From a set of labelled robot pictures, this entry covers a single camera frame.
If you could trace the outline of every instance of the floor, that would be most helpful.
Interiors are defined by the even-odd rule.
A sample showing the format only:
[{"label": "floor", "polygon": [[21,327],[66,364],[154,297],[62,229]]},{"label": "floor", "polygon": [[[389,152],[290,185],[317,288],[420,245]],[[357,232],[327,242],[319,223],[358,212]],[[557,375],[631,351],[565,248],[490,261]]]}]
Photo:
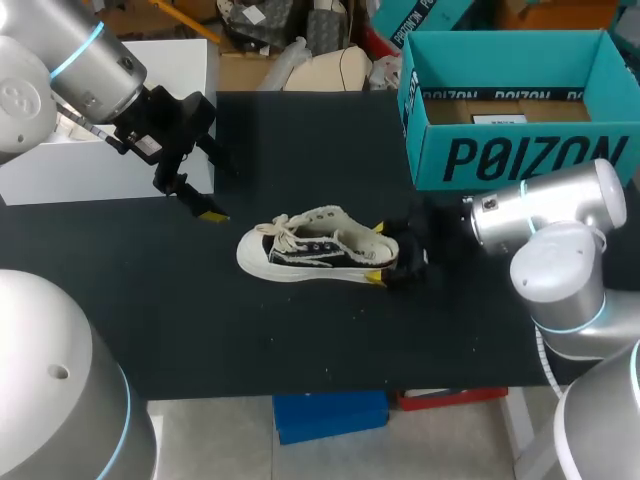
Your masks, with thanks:
[{"label": "floor", "polygon": [[[553,399],[534,390],[532,416],[546,418]],[[385,428],[288,446],[278,442],[271,397],[152,402],[149,412],[157,480],[513,479],[497,402],[394,411]]]}]

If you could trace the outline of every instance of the blue led ring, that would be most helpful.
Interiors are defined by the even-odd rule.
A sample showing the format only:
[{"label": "blue led ring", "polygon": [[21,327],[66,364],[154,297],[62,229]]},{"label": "blue led ring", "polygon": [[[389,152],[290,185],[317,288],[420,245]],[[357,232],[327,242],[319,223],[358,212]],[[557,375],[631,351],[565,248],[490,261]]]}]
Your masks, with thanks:
[{"label": "blue led ring", "polygon": [[640,347],[640,342],[636,343],[633,352],[631,352],[631,386],[633,388],[633,394],[636,397],[636,403],[638,407],[640,407],[640,385],[638,385],[638,367],[636,367],[638,347]]},{"label": "blue led ring", "polygon": [[50,80],[53,82],[53,80],[60,75],[62,72],[65,71],[65,69],[67,67],[69,67],[69,65],[71,65],[73,62],[75,62],[78,57],[80,55],[82,55],[84,53],[84,51],[89,48],[89,46],[93,43],[93,41],[98,38],[98,35],[100,35],[102,33],[102,30],[104,30],[104,23],[100,22],[100,24],[93,30],[93,33],[89,36],[89,38],[87,38],[87,40],[80,46],[80,48],[78,48],[78,50],[76,50],[73,55],[71,55],[69,58],[67,58],[62,65],[60,65],[58,68],[56,68],[53,72],[51,72],[50,75]]},{"label": "blue led ring", "polygon": [[[524,196],[526,194],[527,194],[527,183],[525,180],[523,180],[520,182],[520,199],[522,200],[522,203],[524,203]],[[527,223],[529,224],[529,230],[531,230],[531,235],[536,233],[536,227],[533,224],[533,220],[531,220],[531,215],[527,215]]]},{"label": "blue led ring", "polygon": [[570,333],[578,333],[582,330],[584,330],[585,328],[590,327],[593,323],[595,323],[596,320],[598,320],[598,318],[600,318],[600,316],[602,315],[602,312],[604,312],[604,307],[607,305],[607,297],[604,297],[604,300],[602,301],[602,306],[600,307],[600,310],[598,310],[598,313],[596,313],[595,317],[593,317],[591,320],[589,320],[587,323],[585,323],[584,325],[581,325],[579,327],[576,328],[572,328],[570,330],[552,330],[550,328],[545,328],[542,325],[540,325],[538,322],[536,322],[536,319],[531,317],[531,320],[533,320],[533,323],[536,324],[536,326],[547,333],[555,333],[557,335],[568,335]]},{"label": "blue led ring", "polygon": [[104,470],[102,470],[102,473],[98,475],[96,480],[104,480],[107,477],[107,475],[109,475],[109,472],[111,471],[111,469],[113,468],[113,465],[116,463],[116,460],[118,459],[118,455],[120,455],[120,451],[122,450],[122,447],[124,445],[124,440],[127,438],[127,432],[129,431],[129,422],[131,420],[131,390],[129,389],[129,382],[127,381],[127,377],[122,371],[122,368],[120,368],[120,372],[122,373],[122,378],[124,379],[124,386],[127,390],[127,418],[124,421],[124,428],[122,429],[122,435],[120,436],[120,441],[118,442],[116,449],[113,451],[113,455],[111,455],[109,462],[107,462],[107,466],[104,467]]}]

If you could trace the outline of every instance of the black cloth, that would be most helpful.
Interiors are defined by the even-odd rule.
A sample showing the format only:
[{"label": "black cloth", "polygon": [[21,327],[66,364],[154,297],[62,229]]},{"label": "black cloth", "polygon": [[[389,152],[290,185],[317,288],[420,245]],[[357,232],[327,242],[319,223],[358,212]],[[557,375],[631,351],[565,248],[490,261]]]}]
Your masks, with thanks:
[{"label": "black cloth", "polygon": [[[229,224],[165,198],[0,206],[0,267],[66,290],[146,399],[545,384],[508,258],[434,269],[393,293],[269,283],[237,266],[242,235],[281,213],[336,204],[374,226],[407,211],[393,94],[221,94],[218,138],[245,169],[217,178]],[[640,290],[640,199],[628,200],[605,280]],[[561,383],[590,366],[553,363]]]}]

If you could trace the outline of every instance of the white rubber sole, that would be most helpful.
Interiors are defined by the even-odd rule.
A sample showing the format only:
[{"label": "white rubber sole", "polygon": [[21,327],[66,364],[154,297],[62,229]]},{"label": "white rubber sole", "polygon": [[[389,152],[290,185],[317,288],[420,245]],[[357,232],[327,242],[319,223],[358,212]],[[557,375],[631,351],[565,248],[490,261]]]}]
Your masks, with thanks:
[{"label": "white rubber sole", "polygon": [[306,280],[331,279],[356,283],[371,283],[365,275],[378,272],[379,268],[304,268],[287,267],[269,263],[262,247],[263,235],[255,230],[246,233],[236,252],[240,268],[254,277],[270,282],[304,282]]}]

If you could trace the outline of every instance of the teal cardboard box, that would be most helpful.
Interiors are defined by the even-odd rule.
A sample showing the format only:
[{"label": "teal cardboard box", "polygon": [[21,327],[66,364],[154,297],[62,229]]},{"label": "teal cardboard box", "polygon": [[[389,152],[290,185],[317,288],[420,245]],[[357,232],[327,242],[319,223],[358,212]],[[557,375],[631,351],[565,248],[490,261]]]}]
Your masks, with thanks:
[{"label": "teal cardboard box", "polygon": [[[418,190],[500,188],[595,158],[626,185],[640,166],[640,87],[606,32],[414,32],[403,57],[398,107]],[[433,125],[426,99],[582,102],[591,121]]]},{"label": "teal cardboard box", "polygon": [[473,0],[383,0],[371,23],[396,47],[402,48],[414,30],[451,30]]}]

